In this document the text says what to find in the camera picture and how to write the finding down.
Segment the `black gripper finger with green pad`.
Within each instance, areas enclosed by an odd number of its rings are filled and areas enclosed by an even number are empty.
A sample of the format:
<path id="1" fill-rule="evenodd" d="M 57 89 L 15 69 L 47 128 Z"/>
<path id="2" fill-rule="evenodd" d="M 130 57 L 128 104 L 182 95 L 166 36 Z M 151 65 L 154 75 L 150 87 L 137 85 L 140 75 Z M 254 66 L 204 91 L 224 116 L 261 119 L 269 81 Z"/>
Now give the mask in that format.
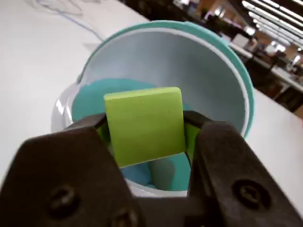
<path id="1" fill-rule="evenodd" d="M 205 206 L 204 227 L 300 227 L 303 221 L 251 150 L 226 122 L 184 111 L 198 128 L 188 195 Z"/>
<path id="2" fill-rule="evenodd" d="M 3 227 L 138 227 L 140 211 L 98 133 L 104 114 L 26 140 L 0 191 Z"/>

